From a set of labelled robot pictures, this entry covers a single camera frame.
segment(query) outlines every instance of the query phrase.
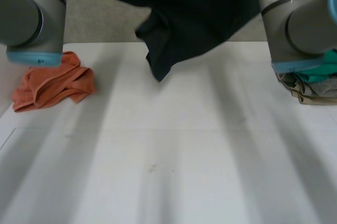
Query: orange towel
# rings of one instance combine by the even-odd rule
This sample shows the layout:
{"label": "orange towel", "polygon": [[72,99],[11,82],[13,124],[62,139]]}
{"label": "orange towel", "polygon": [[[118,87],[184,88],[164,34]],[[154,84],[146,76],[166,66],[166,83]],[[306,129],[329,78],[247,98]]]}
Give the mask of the orange towel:
{"label": "orange towel", "polygon": [[79,103],[92,93],[96,93],[93,71],[81,67],[75,53],[65,52],[58,68],[29,68],[12,95],[13,109],[24,112],[47,108],[66,97]]}

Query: beige cloth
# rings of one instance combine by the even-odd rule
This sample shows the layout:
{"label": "beige cloth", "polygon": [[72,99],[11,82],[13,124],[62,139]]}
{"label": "beige cloth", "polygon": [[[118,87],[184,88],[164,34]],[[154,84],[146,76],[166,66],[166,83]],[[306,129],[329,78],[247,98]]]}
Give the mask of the beige cloth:
{"label": "beige cloth", "polygon": [[279,82],[291,91],[292,96],[299,99],[301,104],[337,105],[337,98],[319,96],[307,83],[302,82],[295,74],[277,74],[276,76]]}

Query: folded clothing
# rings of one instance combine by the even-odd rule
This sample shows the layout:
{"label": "folded clothing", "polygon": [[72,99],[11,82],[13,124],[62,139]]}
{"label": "folded clothing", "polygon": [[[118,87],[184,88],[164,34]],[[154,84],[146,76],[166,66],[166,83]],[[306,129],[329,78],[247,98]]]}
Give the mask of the folded clothing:
{"label": "folded clothing", "polygon": [[65,52],[58,68],[31,67],[12,95],[15,112],[48,108],[66,97],[79,103],[96,93],[94,73],[73,52]]}
{"label": "folded clothing", "polygon": [[337,105],[336,76],[320,83],[305,83],[294,73],[277,74],[277,78],[301,104]]}
{"label": "folded clothing", "polygon": [[337,73],[337,52],[329,51],[324,55],[324,62],[311,70],[296,72],[305,83],[320,83],[329,79],[330,75]]}

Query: white tabletop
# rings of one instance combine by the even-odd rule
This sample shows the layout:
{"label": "white tabletop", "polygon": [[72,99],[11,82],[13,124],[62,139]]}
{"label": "white tabletop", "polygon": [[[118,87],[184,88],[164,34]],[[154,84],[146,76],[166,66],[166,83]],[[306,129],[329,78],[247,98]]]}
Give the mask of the white tabletop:
{"label": "white tabletop", "polygon": [[1,224],[337,223],[337,108],[291,97],[266,43],[162,83],[142,43],[69,50],[98,94],[2,116]]}

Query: gray robot arm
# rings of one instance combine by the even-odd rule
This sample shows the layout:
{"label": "gray robot arm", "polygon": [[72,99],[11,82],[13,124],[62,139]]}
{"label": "gray robot arm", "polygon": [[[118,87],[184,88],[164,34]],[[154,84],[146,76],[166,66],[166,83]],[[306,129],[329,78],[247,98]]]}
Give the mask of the gray robot arm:
{"label": "gray robot arm", "polygon": [[58,66],[66,0],[0,0],[0,43],[14,63]]}
{"label": "gray robot arm", "polygon": [[259,0],[276,72],[310,69],[337,47],[337,0]]}

